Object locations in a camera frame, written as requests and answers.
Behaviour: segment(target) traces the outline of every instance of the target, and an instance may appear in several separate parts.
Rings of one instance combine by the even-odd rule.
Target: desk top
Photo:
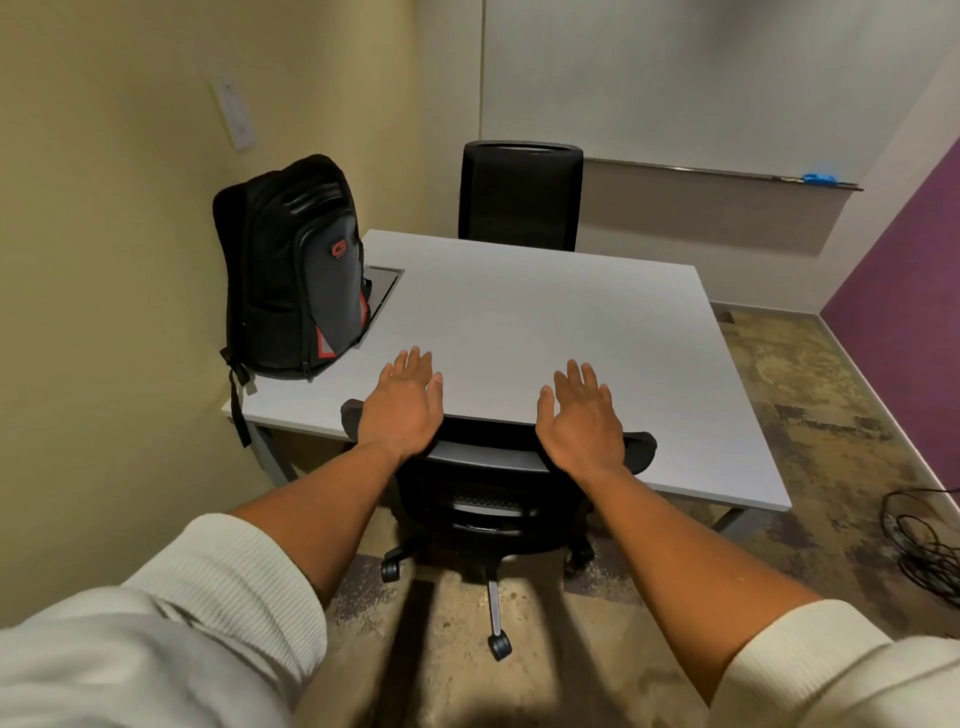
[[[659,443],[658,490],[790,507],[692,266],[370,231],[370,265],[404,273],[366,338],[313,382],[255,377],[251,422],[343,437],[387,361],[419,344],[444,373],[448,414],[532,423],[566,360],[610,385],[624,429]],[[229,403],[224,411],[229,414]]]

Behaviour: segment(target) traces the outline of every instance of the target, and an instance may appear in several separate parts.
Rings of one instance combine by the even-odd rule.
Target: hand
[[[433,354],[400,352],[380,372],[363,405],[358,445],[377,444],[399,465],[426,448],[444,420],[444,376],[433,373]]]
[[[584,487],[598,475],[624,470],[623,425],[613,412],[610,387],[597,386],[597,375],[589,364],[580,367],[570,359],[566,376],[553,375],[560,401],[554,417],[554,394],[550,387],[540,390],[537,402],[537,436],[558,468]]]

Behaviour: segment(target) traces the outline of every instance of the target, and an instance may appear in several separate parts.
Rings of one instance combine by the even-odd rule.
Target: black backpack
[[[249,371],[312,379],[363,336],[371,284],[344,173],[313,155],[213,198],[227,261],[230,412],[250,444],[237,387]]]

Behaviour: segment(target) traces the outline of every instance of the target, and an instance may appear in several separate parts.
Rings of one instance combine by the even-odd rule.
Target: desk leg
[[[749,541],[750,537],[773,518],[773,511],[759,508],[731,508],[713,525],[713,530],[735,544]]]
[[[275,487],[292,483],[297,480],[297,472],[277,446],[270,430],[260,425],[250,423],[250,447],[256,462],[270,477]]]

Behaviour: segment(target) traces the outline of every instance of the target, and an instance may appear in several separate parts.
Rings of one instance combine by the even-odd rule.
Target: beige wall
[[[451,189],[482,133],[482,18],[483,0],[419,0],[437,235],[456,236]],[[714,301],[819,312],[960,134],[958,77],[960,44],[852,195],[588,162],[577,250],[694,265]]]
[[[427,230],[457,236],[460,159],[480,132],[480,42],[483,3],[418,0]]]
[[[322,152],[363,229],[421,231],[418,73],[413,0],[0,5],[0,623],[267,487],[219,411],[211,198]]]

